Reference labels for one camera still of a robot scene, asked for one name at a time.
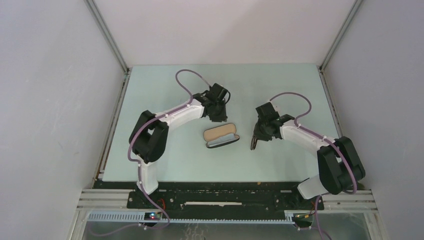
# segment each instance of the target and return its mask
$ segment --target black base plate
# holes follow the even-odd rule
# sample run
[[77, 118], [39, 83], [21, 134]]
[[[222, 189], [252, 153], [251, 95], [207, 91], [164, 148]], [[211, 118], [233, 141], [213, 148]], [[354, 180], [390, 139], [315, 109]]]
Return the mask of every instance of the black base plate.
[[[150, 198], [165, 207], [172, 219], [285, 220], [285, 210], [313, 209], [312, 201], [290, 202], [290, 190], [298, 182], [160, 182]], [[155, 209], [135, 187], [128, 209]], [[238, 203], [239, 205], [192, 205], [188, 202]], [[324, 209], [322, 203], [318, 209]]]

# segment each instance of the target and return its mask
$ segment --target white wall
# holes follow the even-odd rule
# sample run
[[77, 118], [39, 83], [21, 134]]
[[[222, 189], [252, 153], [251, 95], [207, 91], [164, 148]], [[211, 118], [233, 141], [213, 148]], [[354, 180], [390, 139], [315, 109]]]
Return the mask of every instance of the white wall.
[[65, 239], [123, 72], [83, 0], [0, 1], [0, 238]]
[[97, 0], [127, 64], [321, 64], [354, 0]]
[[424, 239], [424, 1], [366, 0], [327, 80], [391, 239]]

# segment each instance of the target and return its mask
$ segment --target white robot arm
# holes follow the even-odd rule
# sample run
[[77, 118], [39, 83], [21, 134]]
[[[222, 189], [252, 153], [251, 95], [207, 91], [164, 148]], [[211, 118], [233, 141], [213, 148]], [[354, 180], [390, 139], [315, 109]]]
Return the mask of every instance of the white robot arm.
[[283, 139], [296, 143], [318, 160], [319, 174], [304, 180], [292, 190], [297, 201], [309, 200], [326, 193], [336, 195], [352, 186], [353, 183], [346, 167], [337, 161], [336, 157], [340, 156], [330, 146], [330, 143], [339, 147], [356, 181], [365, 177], [364, 167], [349, 138], [345, 136], [338, 139], [327, 136], [318, 138], [302, 129], [300, 125], [296, 126], [294, 117], [288, 114], [280, 116], [271, 102], [257, 107], [256, 112], [258, 121], [253, 131], [251, 150], [256, 148], [258, 140]]
[[188, 103], [155, 114], [146, 110], [140, 115], [129, 138], [130, 144], [140, 128], [155, 120], [140, 132], [132, 145], [132, 152], [140, 162], [138, 175], [141, 181], [137, 181], [138, 188], [143, 188], [148, 195], [158, 188], [157, 160], [165, 151], [169, 131], [206, 116], [212, 122], [227, 121], [226, 103], [229, 100], [228, 98], [225, 101], [227, 93], [229, 93], [227, 89], [215, 83], [209, 90], [193, 95]]

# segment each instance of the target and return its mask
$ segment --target metal frame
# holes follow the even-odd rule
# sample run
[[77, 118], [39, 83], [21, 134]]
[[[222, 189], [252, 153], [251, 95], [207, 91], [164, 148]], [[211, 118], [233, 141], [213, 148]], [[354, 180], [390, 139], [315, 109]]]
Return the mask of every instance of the metal frame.
[[127, 63], [124, 60], [124, 57], [121, 54], [121, 51], [118, 48], [117, 43], [115, 42], [114, 38], [112, 37], [111, 32], [109, 31], [108, 26], [106, 25], [105, 20], [103, 19], [102, 15], [100, 14], [99, 8], [97, 7], [97, 4], [94, 0], [84, 0], [85, 4], [88, 7], [88, 10], [90, 10], [91, 14], [94, 17], [95, 22], [97, 23], [101, 33], [104, 36], [104, 39], [106, 40], [107, 44], [109, 45], [110, 49], [112, 50], [113, 54], [115, 55], [116, 59], [118, 60], [122, 70], [124, 73], [129, 72], [129, 68], [127, 66]]
[[345, 36], [346, 31], [348, 30], [349, 26], [352, 23], [352, 20], [356, 16], [359, 8], [361, 7], [364, 0], [355, 0], [353, 3], [352, 8], [350, 9], [349, 13], [347, 14], [346, 19], [344, 20], [343, 24], [341, 25], [340, 30], [337, 33], [337, 36], [335, 37], [333, 43], [331, 44], [330, 49], [328, 50], [327, 54], [324, 57], [324, 60], [322, 61], [321, 66], [319, 69], [325, 70], [327, 65], [329, 64], [334, 52], [336, 51], [337, 47], [339, 46], [339, 43], [342, 41], [343, 37]]
[[[73, 218], [68, 240], [81, 240], [87, 222], [147, 222], [139, 216], [144, 213], [155, 212], [156, 209], [128, 209], [128, 189], [84, 189], [79, 198]], [[355, 195], [340, 193], [338, 195], [324, 195], [324, 210], [319, 214], [361, 213], [364, 215], [371, 240], [384, 240], [387, 236], [381, 224], [377, 205], [370, 190], [360, 190]], [[293, 224], [295, 214], [307, 213], [306, 210], [286, 210], [287, 220], [284, 221], [234, 221], [234, 220], [202, 220], [202, 219], [171, 219], [172, 223], [224, 223], [224, 224]]]
[[[112, 138], [115, 133], [116, 124], [119, 118], [119, 113], [121, 111], [123, 99], [125, 92], [128, 86], [128, 80], [130, 77], [130, 69], [128, 68], [125, 60], [119, 51], [119, 48], [114, 41], [96, 3], [95, 0], [84, 0], [87, 4], [88, 9], [93, 14], [95, 21], [97, 22], [102, 34], [105, 37], [105, 40], [109, 44], [112, 52], [117, 58], [119, 64], [121, 65], [123, 71], [125, 72], [125, 79], [123, 82], [122, 90], [120, 92], [119, 98], [117, 100], [114, 115], [111, 120], [110, 129], [107, 133], [104, 150], [102, 156], [98, 163], [98, 171], [96, 172], [96, 178], [102, 178], [103, 169], [106, 164], [107, 156], [109, 154], [110, 145]], [[325, 78], [325, 69], [332, 58], [335, 50], [337, 49], [340, 41], [345, 35], [348, 27], [350, 26], [353, 18], [355, 17], [358, 9], [362, 5], [363, 0], [356, 0], [353, 4], [348, 16], [343, 22], [340, 31], [337, 34], [334, 42], [332, 43], [330, 49], [328, 50], [321, 66], [318, 67], [318, 72], [321, 78], [322, 86], [330, 106], [331, 114], [336, 124], [337, 133], [339, 136], [342, 135], [342, 126], [338, 119], [338, 114], [336, 107], [332, 99], [331, 90], [326, 82]], [[138, 222], [140, 220], [140, 214], [144, 212], [154, 212], [155, 209], [128, 209], [127, 200], [131, 190], [126, 189], [84, 189], [81, 193], [73, 220], [72, 225], [68, 233], [68, 240], [81, 240], [83, 238], [84, 230], [88, 221], [103, 221], [103, 222]], [[335, 214], [335, 213], [361, 213], [364, 215], [366, 225], [370, 234], [371, 240], [385, 240], [388, 239], [384, 226], [382, 224], [377, 205], [374, 201], [372, 192], [369, 190], [358, 191], [355, 195], [349, 195], [346, 193], [340, 193], [338, 195], [325, 195], [323, 196], [324, 210], [319, 211], [320, 214]], [[293, 214], [306, 213], [304, 210], [287, 210], [285, 214], [288, 218], [288, 221], [258, 221], [258, 223], [272, 223], [272, 224], [290, 224], [291, 216]], [[173, 222], [176, 223], [191, 223], [193, 220], [187, 219], [173, 219]], [[196, 220], [196, 222], [205, 222], [210, 221]], [[240, 221], [219, 221], [220, 223], [241, 223]]]

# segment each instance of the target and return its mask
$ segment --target light green table surface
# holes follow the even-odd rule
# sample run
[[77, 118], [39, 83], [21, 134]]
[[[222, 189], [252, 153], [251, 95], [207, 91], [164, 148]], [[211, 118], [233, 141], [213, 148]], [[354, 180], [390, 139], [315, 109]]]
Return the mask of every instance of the light green table surface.
[[[208, 117], [195, 119], [168, 135], [166, 150], [158, 160], [159, 181], [182, 182], [276, 182], [303, 181], [318, 173], [317, 160], [286, 140], [257, 143], [250, 150], [255, 108], [280, 92], [297, 92], [312, 102], [312, 111], [300, 123], [323, 135], [337, 137], [326, 95], [314, 64], [217, 64], [135, 66], [119, 114], [116, 131], [103, 174], [103, 181], [136, 181], [137, 165], [127, 159], [128, 139], [140, 114], [168, 110], [189, 97], [174, 75], [180, 69], [200, 73], [209, 83], [219, 83], [231, 92], [226, 106], [227, 123], [234, 123], [240, 140], [214, 149], [206, 148], [204, 130], [223, 123]], [[196, 75], [183, 72], [180, 81], [193, 94], [207, 89]], [[298, 96], [285, 95], [273, 101], [279, 113], [297, 116], [307, 110]]]

